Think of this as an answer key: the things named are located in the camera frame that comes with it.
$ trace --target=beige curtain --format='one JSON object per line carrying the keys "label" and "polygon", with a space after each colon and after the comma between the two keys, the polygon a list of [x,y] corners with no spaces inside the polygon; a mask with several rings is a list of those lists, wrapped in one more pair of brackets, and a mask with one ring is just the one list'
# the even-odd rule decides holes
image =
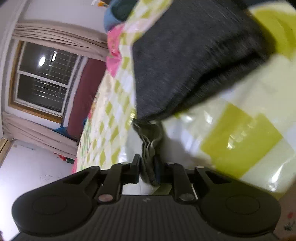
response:
{"label": "beige curtain", "polygon": [[12,38],[102,61],[106,61],[108,54],[106,34],[66,23],[21,21],[16,24]]}
{"label": "beige curtain", "polygon": [[8,138],[32,143],[62,156],[75,159],[77,153],[75,141],[42,125],[6,112],[2,113],[2,121],[4,135]]}

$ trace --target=bedsheet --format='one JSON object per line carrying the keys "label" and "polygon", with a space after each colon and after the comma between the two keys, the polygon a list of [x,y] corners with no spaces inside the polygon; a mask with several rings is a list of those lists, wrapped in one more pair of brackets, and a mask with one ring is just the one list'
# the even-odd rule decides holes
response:
{"label": "bedsheet", "polygon": [[[132,161],[136,116],[132,44],[172,0],[140,0],[120,36],[122,61],[98,89],[77,153],[77,169]],[[296,11],[287,2],[250,9],[273,47],[270,60],[242,82],[163,121],[161,159],[185,168],[205,165],[281,197],[296,168]]]}

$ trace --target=gray cloth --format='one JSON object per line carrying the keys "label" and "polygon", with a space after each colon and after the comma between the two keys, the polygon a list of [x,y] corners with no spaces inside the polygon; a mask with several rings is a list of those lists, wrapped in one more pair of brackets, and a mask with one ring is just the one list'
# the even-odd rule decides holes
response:
{"label": "gray cloth", "polygon": [[163,128],[160,122],[151,124],[145,121],[133,120],[133,128],[143,141],[141,177],[146,183],[158,186],[153,170],[155,148],[163,138]]}
{"label": "gray cloth", "polygon": [[161,120],[230,87],[268,59],[231,0],[174,0],[133,45],[137,118]]}

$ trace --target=pink cloth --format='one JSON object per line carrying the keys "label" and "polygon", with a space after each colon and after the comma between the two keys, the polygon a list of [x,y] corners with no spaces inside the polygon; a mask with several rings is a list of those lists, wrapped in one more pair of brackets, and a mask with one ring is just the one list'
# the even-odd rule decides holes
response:
{"label": "pink cloth", "polygon": [[76,171],[77,171],[77,157],[75,158],[74,164],[72,166],[72,173],[74,174],[76,173]]}
{"label": "pink cloth", "polygon": [[120,35],[124,24],[115,26],[111,31],[107,33],[107,44],[110,51],[110,55],[107,57],[106,66],[108,72],[114,78],[121,63],[121,54],[119,51]]}

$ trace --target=ceiling light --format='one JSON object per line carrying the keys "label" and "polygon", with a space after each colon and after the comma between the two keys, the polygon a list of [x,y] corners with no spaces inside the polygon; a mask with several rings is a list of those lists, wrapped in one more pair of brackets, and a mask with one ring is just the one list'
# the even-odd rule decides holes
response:
{"label": "ceiling light", "polygon": [[39,66],[44,65],[44,63],[45,63],[45,56],[42,56],[39,60]]}

